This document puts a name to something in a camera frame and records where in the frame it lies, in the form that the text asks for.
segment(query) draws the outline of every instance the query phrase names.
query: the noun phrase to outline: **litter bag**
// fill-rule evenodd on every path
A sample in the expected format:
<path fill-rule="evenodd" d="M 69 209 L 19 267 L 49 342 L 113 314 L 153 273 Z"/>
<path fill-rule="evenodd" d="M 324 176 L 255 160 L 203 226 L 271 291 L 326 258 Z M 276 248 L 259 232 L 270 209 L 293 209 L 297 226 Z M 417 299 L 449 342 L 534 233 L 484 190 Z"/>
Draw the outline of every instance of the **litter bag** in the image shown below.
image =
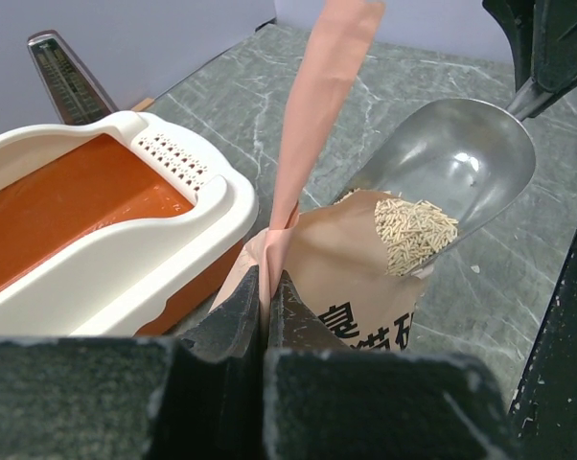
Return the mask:
<path fill-rule="evenodd" d="M 425 281 L 390 276 L 377 231 L 377 203 L 392 198 L 354 192 L 333 206 L 299 215 L 298 199 L 323 150 L 384 12 L 365 0 L 327 0 L 312 29 L 288 96 L 269 227 L 250 240 L 212 309 L 260 266 L 261 324 L 285 269 L 304 303 L 349 345 L 402 350 Z"/>

